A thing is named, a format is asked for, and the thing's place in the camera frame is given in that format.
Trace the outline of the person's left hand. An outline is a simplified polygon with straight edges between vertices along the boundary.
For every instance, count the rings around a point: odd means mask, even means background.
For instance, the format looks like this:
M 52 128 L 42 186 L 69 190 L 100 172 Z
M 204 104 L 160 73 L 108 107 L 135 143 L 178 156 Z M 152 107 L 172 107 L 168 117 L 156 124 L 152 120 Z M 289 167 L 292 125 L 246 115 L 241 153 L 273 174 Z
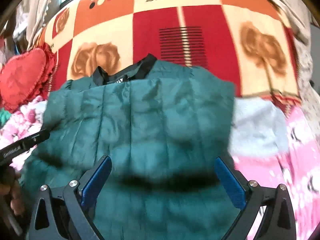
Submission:
M 16 216 L 25 212 L 19 178 L 20 174 L 11 166 L 1 171 L 1 196 L 10 196 L 10 207 Z

